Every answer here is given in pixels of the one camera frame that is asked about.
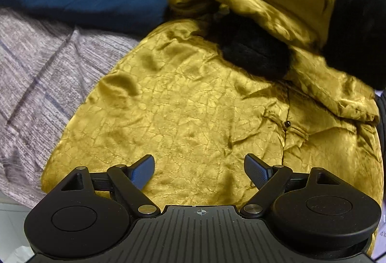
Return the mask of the gold satin jacket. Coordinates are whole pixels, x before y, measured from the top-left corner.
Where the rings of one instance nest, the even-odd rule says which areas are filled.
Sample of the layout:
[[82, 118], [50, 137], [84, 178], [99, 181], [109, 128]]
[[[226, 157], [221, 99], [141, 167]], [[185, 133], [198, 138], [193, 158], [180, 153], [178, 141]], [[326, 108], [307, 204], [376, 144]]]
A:
[[[385, 0], [169, 0], [70, 120], [42, 176], [47, 262], [369, 262], [384, 191]], [[262, 217], [249, 153], [292, 170]], [[155, 160], [133, 218], [107, 170]]]

